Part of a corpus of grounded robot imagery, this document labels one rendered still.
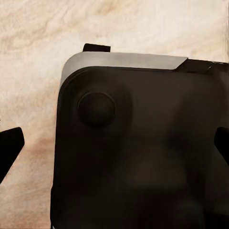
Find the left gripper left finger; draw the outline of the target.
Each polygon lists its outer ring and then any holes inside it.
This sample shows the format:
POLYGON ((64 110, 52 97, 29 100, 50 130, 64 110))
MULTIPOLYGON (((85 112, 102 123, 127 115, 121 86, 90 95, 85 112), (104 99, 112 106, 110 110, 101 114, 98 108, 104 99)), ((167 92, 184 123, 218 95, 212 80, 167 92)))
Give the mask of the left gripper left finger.
POLYGON ((21 127, 0 132, 0 184, 24 145, 21 127))

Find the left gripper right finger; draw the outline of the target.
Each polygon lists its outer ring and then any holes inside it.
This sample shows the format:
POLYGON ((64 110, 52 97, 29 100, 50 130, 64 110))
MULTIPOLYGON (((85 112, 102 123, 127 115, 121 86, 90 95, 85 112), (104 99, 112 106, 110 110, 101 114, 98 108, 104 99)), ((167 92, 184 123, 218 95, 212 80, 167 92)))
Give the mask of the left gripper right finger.
POLYGON ((227 164, 229 165, 229 129, 218 127, 215 133, 214 145, 221 153, 227 164))

